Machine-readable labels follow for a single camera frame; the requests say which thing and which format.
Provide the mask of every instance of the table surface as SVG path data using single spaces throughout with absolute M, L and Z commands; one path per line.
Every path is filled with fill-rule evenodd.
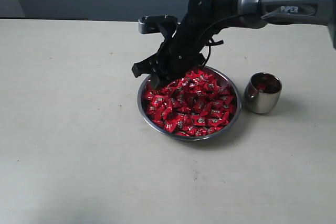
M 0 20 L 0 223 L 335 223 L 336 52 L 325 27 L 230 28 L 208 63 L 242 92 L 283 84 L 269 115 L 220 139 L 151 129 L 131 67 L 162 36 L 136 23 Z

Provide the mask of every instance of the stainless steel cup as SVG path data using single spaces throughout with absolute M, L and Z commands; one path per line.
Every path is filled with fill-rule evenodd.
M 246 86 L 244 104 L 254 113 L 266 114 L 277 105 L 281 89 L 281 81 L 274 75 L 256 73 Z

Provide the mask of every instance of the candy pile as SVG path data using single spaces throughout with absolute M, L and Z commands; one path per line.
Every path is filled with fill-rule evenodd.
M 213 74 L 190 71 L 182 79 L 153 90 L 146 86 L 146 114 L 170 133 L 204 136 L 219 131 L 236 112 L 230 86 L 220 87 Z

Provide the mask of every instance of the stainless steel bowl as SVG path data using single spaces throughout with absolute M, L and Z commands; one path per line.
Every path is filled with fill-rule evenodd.
M 143 92 L 145 91 L 145 87 L 147 85 L 147 83 L 150 81 L 151 76 L 148 76 L 141 84 L 139 91 L 138 91 L 138 107 L 140 110 L 140 113 L 142 115 L 142 117 L 145 119 L 145 121 L 155 130 L 157 130 L 158 132 L 172 137 L 174 139 L 177 140 L 181 140 L 181 141 L 199 141 L 199 140 L 206 140 L 209 138 L 214 138 L 217 136 L 222 135 L 224 132 L 228 131 L 232 125 L 237 121 L 240 112 L 241 112 L 241 107 L 242 107 L 242 100 L 240 98 L 240 94 L 238 92 L 237 87 L 234 85 L 234 83 L 223 73 L 217 71 L 216 69 L 213 69 L 211 67 L 205 67 L 203 69 L 204 72 L 206 73 L 213 73 L 215 75 L 215 78 L 217 80 L 218 85 L 220 86 L 224 86 L 225 84 L 230 84 L 231 86 L 231 93 L 234 94 L 234 99 L 232 101 L 232 103 L 234 105 L 236 105 L 237 110 L 236 113 L 234 114 L 233 118 L 231 118 L 231 121 L 229 122 L 228 125 L 226 125 L 224 128 L 222 128 L 220 131 L 217 131 L 213 134 L 210 135 L 205 135 L 205 136 L 179 136 L 179 135 L 175 135 L 173 133 L 169 133 L 167 131 L 165 131 L 164 129 L 156 126 L 151 119 L 146 115 L 146 106 L 148 104 L 148 101 L 146 101 L 145 99 L 142 98 Z

